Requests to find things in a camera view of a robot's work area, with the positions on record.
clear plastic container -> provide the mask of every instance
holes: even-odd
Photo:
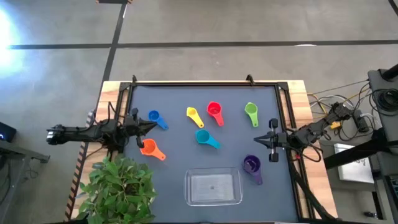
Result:
[[[189,169],[185,174],[185,200],[191,206],[236,205],[242,202],[237,168]]]

yellow measuring spoon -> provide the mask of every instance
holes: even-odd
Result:
[[[187,116],[190,117],[197,125],[199,128],[203,128],[205,124],[203,124],[203,121],[200,119],[199,114],[195,108],[188,107],[187,108]]]

metal stand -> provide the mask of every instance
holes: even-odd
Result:
[[[31,159],[38,159],[41,163],[47,163],[50,156],[43,155],[19,146],[15,146],[6,141],[0,141],[0,156],[6,157],[8,163],[8,178],[10,188],[2,204],[0,204],[0,223],[4,222],[12,198],[25,177],[25,171],[29,167]]]
[[[25,155],[33,159],[38,159],[41,163],[47,163],[50,159],[50,156],[46,156],[38,152],[24,149],[22,147],[16,146],[6,141],[0,141],[0,154],[4,152],[6,154]]]

wooden table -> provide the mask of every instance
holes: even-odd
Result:
[[[142,81],[138,83],[148,83],[150,81]],[[304,81],[302,80],[288,80],[288,81],[265,81],[261,80],[259,82],[287,82],[289,85],[290,99],[292,102],[293,112],[295,116],[295,121],[297,127],[301,127],[305,124],[313,122],[312,113],[310,109],[310,105],[307,98],[307,92],[305,90]],[[100,121],[102,119],[106,119],[108,117],[108,102],[112,102],[114,106],[116,106],[116,102],[118,100],[119,94],[119,85],[120,81],[108,81],[104,82],[101,95],[99,97],[99,103],[97,107],[96,120]],[[124,94],[124,98],[122,100],[121,105],[121,115],[124,112],[127,103],[127,94]],[[282,97],[282,104],[284,108],[285,120],[287,126],[290,127],[290,119],[287,112],[287,105],[285,97]],[[71,191],[68,197],[67,209],[65,211],[65,220],[69,220],[70,218],[75,218],[78,215],[78,209],[80,205],[83,203],[85,197],[79,197],[75,199],[76,195],[81,193],[81,189],[79,189],[79,182],[88,183],[89,178],[88,174],[93,170],[92,165],[95,162],[102,161],[106,156],[107,150],[102,149],[89,158],[85,159],[83,162],[83,158],[86,154],[89,154],[97,149],[99,149],[101,145],[99,143],[89,143],[85,144],[84,142],[81,144],[81,149],[78,155],[78,161],[76,164],[75,173],[72,180]],[[308,148],[305,150],[305,154],[309,157],[317,157],[317,154],[312,148]],[[310,186],[311,191],[319,200],[319,202],[326,208],[328,213],[337,217],[337,211],[335,207],[335,202],[333,200],[333,196],[331,193],[331,188],[328,180],[328,176],[325,169],[325,164],[323,160],[321,162],[312,162],[308,159],[305,159],[305,170],[307,173],[307,179]],[[300,187],[299,195],[300,195],[300,203],[302,205],[303,217],[308,216],[307,210],[307,201],[304,197],[303,192]]]

dark gray mat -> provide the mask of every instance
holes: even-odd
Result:
[[[224,126],[219,127],[206,112],[210,101],[223,107]],[[244,112],[247,102],[257,104],[259,127],[253,128]],[[199,145],[195,139],[198,126],[186,116],[187,107],[197,109],[205,129],[221,143],[221,149]],[[126,147],[126,155],[148,164],[159,194],[152,204],[154,222],[264,222],[297,220],[285,152],[279,162],[268,162],[270,150],[253,141],[269,131],[268,120],[279,119],[273,87],[148,87],[134,90],[132,107],[147,119],[150,110],[158,110],[169,129],[155,127],[146,138],[155,139],[166,155],[165,161],[141,155],[135,139]],[[241,164],[247,154],[262,162],[263,185],[256,185]],[[241,173],[243,201],[238,205],[191,207],[183,194],[185,173],[192,168],[237,167]]]

